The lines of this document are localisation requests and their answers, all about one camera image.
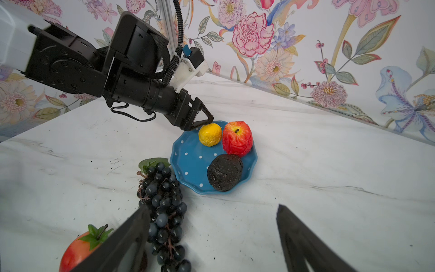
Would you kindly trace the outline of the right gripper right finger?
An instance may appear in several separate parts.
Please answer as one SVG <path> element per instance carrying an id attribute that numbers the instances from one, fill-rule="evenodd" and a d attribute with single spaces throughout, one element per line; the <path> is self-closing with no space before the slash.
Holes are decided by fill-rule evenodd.
<path id="1" fill-rule="evenodd" d="M 280 242 L 289 272 L 354 272 L 291 210 L 279 205 L 276 213 Z"/>

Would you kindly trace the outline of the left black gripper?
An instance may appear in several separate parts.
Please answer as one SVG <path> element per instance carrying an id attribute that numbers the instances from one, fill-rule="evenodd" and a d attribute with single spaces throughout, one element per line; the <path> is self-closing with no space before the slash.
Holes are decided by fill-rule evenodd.
<path id="1" fill-rule="evenodd" d="M 169 85 L 182 57 L 180 44 L 174 55 L 168 39 L 131 12 L 123 12 L 106 54 L 103 72 L 106 82 L 103 98 L 111 112 L 126 117 L 131 105 L 150 117 L 163 114 L 183 131 L 211 124 L 214 116 L 198 97 L 192 99 L 185 89 L 176 93 Z"/>

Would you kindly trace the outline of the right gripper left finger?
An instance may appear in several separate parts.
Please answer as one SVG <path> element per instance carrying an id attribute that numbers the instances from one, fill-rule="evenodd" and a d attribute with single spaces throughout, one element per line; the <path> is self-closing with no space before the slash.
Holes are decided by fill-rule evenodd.
<path id="1" fill-rule="evenodd" d="M 145 272 L 150 211 L 141 206 L 93 253 L 72 269 L 74 272 Z"/>

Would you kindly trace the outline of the yellow lemon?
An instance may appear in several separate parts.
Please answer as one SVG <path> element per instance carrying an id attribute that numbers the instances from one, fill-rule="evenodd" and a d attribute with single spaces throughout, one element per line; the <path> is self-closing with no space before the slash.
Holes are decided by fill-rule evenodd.
<path id="1" fill-rule="evenodd" d="M 198 138 L 206 147 L 213 147 L 222 140 L 222 128 L 215 123 L 204 125 L 199 129 Z"/>

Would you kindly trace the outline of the blue polka dot plate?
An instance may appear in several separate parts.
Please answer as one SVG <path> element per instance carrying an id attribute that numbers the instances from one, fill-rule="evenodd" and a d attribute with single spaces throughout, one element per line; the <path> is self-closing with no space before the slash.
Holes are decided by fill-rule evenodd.
<path id="1" fill-rule="evenodd" d="M 222 128 L 223 137 L 224 127 L 228 122 L 216 121 L 213 123 Z M 222 140 L 213 147 L 206 147 L 201 144 L 198 138 L 200 128 L 182 133 L 173 144 L 169 161 L 178 180 L 198 194 L 229 193 L 237 186 L 247 182 L 251 178 L 258 160 L 255 145 L 253 144 L 251 151 L 246 156 L 240 158 L 244 165 L 241 181 L 231 190 L 219 192 L 208 182 L 207 169 L 217 156 L 227 153 L 223 150 Z"/>

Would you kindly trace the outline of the red apple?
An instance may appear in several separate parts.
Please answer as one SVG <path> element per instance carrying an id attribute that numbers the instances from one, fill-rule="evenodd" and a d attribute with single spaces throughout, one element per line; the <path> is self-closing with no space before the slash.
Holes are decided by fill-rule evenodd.
<path id="1" fill-rule="evenodd" d="M 223 150 L 230 155 L 246 156 L 253 147 L 253 134 L 244 121 L 229 122 L 222 137 Z"/>

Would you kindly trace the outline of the black avocado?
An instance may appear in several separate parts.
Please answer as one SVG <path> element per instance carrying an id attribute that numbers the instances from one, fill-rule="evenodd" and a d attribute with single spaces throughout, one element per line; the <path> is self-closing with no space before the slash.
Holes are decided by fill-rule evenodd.
<path id="1" fill-rule="evenodd" d="M 215 190 L 227 192 L 241 181 L 243 168 L 244 165 L 239 156 L 219 155 L 207 169 L 208 182 Z"/>

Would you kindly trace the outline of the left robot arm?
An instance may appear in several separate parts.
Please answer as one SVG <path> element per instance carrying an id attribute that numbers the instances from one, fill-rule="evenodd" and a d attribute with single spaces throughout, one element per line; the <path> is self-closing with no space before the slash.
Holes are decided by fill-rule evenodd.
<path id="1" fill-rule="evenodd" d="M 155 119 L 191 131 L 214 117 L 185 85 L 208 70 L 201 50 L 168 39 L 131 12 L 123 12 L 109 46 L 96 49 L 67 28 L 28 9 L 1 2 L 1 64 L 68 94 L 103 97 L 113 113 L 131 105 Z"/>

